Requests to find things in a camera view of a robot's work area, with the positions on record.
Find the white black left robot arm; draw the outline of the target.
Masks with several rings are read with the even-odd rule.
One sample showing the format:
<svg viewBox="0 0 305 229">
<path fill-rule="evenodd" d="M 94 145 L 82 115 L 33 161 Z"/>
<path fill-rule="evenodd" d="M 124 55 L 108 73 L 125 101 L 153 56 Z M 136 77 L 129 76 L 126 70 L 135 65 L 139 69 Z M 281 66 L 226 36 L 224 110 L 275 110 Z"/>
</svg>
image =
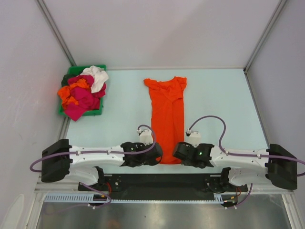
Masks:
<svg viewBox="0 0 305 229">
<path fill-rule="evenodd" d="M 139 167 L 160 163 L 163 150 L 158 143 L 125 142 L 108 148 L 72 146 L 61 139 L 42 152 L 41 180 L 44 183 L 64 178 L 84 183 L 99 191 L 105 186 L 102 166 Z"/>
</svg>

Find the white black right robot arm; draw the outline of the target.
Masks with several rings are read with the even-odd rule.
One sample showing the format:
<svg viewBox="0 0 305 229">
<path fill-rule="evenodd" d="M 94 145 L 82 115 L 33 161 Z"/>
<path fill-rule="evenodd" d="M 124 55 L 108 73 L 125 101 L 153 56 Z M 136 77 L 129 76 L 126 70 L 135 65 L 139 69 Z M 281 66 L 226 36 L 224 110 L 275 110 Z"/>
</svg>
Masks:
<svg viewBox="0 0 305 229">
<path fill-rule="evenodd" d="M 246 154 L 241 150 L 225 153 L 212 144 L 193 146 L 180 142 L 173 151 L 173 157 L 181 160 L 185 166 L 221 168 L 220 187 L 224 191 L 264 183 L 287 190 L 297 189 L 296 158 L 277 144 Z"/>
</svg>

